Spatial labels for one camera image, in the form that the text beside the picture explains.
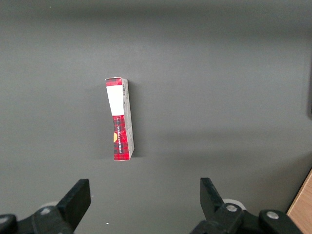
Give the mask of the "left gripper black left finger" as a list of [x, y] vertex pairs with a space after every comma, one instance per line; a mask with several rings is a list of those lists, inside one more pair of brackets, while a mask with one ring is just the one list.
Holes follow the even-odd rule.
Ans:
[[73, 234], [91, 204], [90, 182], [80, 179], [56, 204], [46, 205], [29, 217], [0, 216], [2, 234]]

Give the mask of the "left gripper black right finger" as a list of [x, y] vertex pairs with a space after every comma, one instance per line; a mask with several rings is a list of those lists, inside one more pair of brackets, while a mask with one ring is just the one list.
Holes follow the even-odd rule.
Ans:
[[232, 202], [224, 202], [208, 177], [200, 179], [200, 205], [205, 219], [192, 234], [300, 234], [302, 231], [284, 213], [261, 210], [258, 216]]

